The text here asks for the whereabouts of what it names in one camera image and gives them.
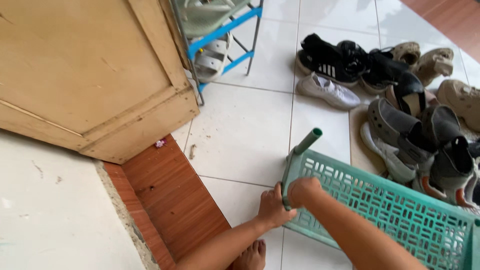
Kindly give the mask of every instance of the blue shoe rack frame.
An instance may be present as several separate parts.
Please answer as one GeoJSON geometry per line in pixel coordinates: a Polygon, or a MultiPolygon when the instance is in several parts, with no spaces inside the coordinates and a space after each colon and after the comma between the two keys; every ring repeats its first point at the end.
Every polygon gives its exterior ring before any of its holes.
{"type": "Polygon", "coordinates": [[[233,16],[230,17],[231,22],[221,26],[217,30],[213,31],[212,33],[203,36],[201,39],[195,41],[195,42],[190,42],[187,37],[185,36],[185,31],[183,30],[183,24],[181,22],[181,17],[180,17],[180,12],[177,6],[176,0],[170,0],[170,5],[173,9],[173,13],[175,15],[175,20],[177,21],[177,26],[180,30],[180,34],[183,37],[183,42],[184,46],[186,48],[187,52],[187,57],[190,63],[191,70],[190,72],[192,73],[192,78],[195,80],[195,83],[197,84],[197,90],[198,94],[200,95],[200,99],[202,101],[202,105],[205,105],[205,100],[203,96],[203,91],[205,86],[207,86],[209,83],[200,83],[197,79],[197,72],[195,70],[194,66],[194,60],[195,60],[195,54],[196,52],[203,48],[205,45],[208,43],[212,42],[215,39],[218,39],[219,37],[223,36],[227,32],[233,30],[235,27],[241,25],[242,23],[248,21],[249,19],[253,17],[257,17],[257,25],[255,27],[255,36],[253,37],[253,45],[252,49],[248,50],[243,44],[240,43],[240,41],[233,36],[233,40],[245,51],[245,54],[242,56],[238,57],[237,59],[233,60],[230,56],[227,56],[227,59],[230,61],[230,64],[228,64],[224,70],[223,74],[227,73],[230,71],[232,68],[246,60],[247,58],[250,58],[250,62],[248,64],[248,69],[247,69],[247,75],[250,74],[250,68],[252,66],[252,60],[255,55],[255,46],[257,45],[257,36],[258,36],[258,29],[260,27],[260,19],[262,18],[262,11],[263,11],[263,6],[264,6],[264,0],[260,0],[260,4],[257,7],[252,6],[250,3],[247,4],[247,6],[250,8],[250,10],[243,14],[242,16],[238,18],[234,18],[233,16]]]}

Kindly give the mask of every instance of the beige sneaker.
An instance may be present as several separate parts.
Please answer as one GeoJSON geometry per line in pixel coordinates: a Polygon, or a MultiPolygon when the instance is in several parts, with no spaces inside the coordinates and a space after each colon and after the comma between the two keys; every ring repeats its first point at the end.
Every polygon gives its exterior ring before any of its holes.
{"type": "Polygon", "coordinates": [[[415,64],[420,58],[420,45],[417,42],[400,43],[390,50],[393,60],[415,64]]]}
{"type": "Polygon", "coordinates": [[[458,80],[444,80],[437,98],[462,117],[470,129],[480,132],[480,90],[458,80]]]}
{"type": "Polygon", "coordinates": [[[423,86],[427,86],[440,75],[452,75],[452,59],[451,49],[434,49],[422,55],[416,64],[410,66],[410,71],[420,79],[423,86]]]}

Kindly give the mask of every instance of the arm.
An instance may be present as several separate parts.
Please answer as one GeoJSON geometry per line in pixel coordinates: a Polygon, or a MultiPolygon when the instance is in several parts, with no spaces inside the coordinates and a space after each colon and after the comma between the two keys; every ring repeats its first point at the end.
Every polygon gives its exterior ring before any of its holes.
{"type": "Polygon", "coordinates": [[[337,202],[317,178],[300,178],[288,187],[292,207],[304,206],[324,226],[358,270],[426,270],[402,246],[337,202]]]}
{"type": "Polygon", "coordinates": [[[262,193],[260,209],[255,218],[212,238],[182,258],[176,269],[223,270],[258,237],[296,215],[296,210],[286,211],[283,207],[280,183],[277,183],[274,190],[262,193]]]}

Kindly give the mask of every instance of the white stripes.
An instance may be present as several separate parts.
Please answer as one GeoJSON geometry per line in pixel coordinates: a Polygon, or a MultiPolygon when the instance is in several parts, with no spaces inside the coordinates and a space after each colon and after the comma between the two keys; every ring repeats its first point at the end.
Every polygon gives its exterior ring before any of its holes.
{"type": "Polygon", "coordinates": [[[326,64],[319,64],[318,71],[335,78],[335,67],[326,64]]]}

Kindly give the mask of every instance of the wooden door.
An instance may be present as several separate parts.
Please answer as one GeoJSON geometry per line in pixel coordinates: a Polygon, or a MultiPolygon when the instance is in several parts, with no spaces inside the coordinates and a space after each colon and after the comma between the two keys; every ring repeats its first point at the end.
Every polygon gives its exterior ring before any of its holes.
{"type": "Polygon", "coordinates": [[[122,164],[198,113],[157,0],[0,1],[0,128],[122,164]]]}

